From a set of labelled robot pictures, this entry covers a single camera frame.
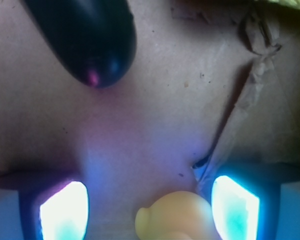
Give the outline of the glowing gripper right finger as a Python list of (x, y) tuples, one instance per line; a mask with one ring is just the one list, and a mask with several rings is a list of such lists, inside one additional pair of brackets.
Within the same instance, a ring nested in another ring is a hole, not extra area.
[(274, 240), (279, 203), (279, 186), (258, 178), (221, 174), (212, 184), (212, 216), (223, 240)]

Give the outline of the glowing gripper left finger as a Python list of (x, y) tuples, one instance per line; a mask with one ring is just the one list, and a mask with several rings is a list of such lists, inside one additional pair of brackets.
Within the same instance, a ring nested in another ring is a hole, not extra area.
[(21, 192), (19, 209), (25, 240), (83, 240), (89, 220), (87, 187), (73, 179)]

